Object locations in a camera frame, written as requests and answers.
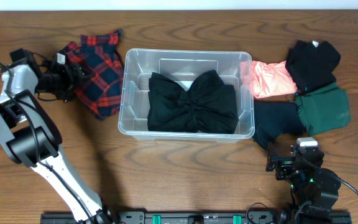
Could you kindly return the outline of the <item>black garment with white tag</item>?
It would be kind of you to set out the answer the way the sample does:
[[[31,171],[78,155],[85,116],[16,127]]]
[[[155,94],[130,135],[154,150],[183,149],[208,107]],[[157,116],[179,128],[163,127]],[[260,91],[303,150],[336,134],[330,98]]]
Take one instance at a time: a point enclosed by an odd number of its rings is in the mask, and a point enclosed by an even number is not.
[[[329,42],[298,41],[290,49],[285,68],[303,93],[310,93],[336,82],[333,71],[339,65],[341,54]]]

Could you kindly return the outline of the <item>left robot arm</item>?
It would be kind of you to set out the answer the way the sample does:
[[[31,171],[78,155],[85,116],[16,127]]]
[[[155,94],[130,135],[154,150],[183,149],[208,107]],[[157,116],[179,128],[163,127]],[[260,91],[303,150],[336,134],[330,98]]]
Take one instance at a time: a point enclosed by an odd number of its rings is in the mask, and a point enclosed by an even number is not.
[[[62,54],[41,65],[29,50],[18,49],[10,56],[10,65],[0,62],[0,145],[4,152],[16,164],[41,175],[69,206],[76,223],[119,223],[70,164],[58,128],[39,104],[40,93],[66,100],[74,87],[94,73]]]

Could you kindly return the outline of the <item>large black garment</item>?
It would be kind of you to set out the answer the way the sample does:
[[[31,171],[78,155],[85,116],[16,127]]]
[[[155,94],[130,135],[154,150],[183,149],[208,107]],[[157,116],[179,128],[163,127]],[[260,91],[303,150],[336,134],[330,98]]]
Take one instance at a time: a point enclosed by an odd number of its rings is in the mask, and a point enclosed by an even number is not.
[[[233,134],[237,128],[236,91],[217,71],[199,75],[185,90],[159,73],[149,78],[149,131]]]

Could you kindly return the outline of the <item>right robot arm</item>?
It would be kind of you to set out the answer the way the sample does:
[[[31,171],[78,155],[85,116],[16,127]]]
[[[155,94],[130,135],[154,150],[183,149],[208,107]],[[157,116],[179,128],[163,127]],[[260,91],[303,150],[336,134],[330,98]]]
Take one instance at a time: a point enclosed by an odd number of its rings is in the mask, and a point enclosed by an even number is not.
[[[265,170],[291,185],[292,204],[281,223],[332,223],[330,214],[339,198],[337,175],[323,169],[324,152],[313,138],[299,138],[282,146],[270,142]]]

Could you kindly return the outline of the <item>pink orange garment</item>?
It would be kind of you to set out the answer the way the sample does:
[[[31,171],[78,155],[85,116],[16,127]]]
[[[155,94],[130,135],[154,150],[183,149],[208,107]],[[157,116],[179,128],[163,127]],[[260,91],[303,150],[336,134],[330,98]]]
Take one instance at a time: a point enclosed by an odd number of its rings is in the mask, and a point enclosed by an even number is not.
[[[243,84],[250,85],[255,98],[268,98],[296,93],[297,86],[287,71],[286,62],[241,62],[239,65]]]

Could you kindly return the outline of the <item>red navy plaid garment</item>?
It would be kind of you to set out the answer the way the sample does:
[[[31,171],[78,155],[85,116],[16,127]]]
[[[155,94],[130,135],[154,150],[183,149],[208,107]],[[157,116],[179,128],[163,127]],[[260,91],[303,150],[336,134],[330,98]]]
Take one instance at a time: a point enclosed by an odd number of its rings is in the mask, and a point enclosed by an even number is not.
[[[119,112],[124,66],[116,50],[122,30],[103,35],[81,35],[80,43],[70,42],[59,52],[69,62],[90,69],[95,76],[75,88],[77,98],[99,120]]]

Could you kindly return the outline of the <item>green garment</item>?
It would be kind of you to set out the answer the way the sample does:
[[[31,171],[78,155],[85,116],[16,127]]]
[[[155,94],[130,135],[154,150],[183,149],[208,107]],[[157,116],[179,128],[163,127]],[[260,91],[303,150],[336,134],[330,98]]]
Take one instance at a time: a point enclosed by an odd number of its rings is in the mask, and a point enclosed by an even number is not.
[[[344,128],[351,121],[347,92],[336,82],[297,96],[295,104],[308,136]]]

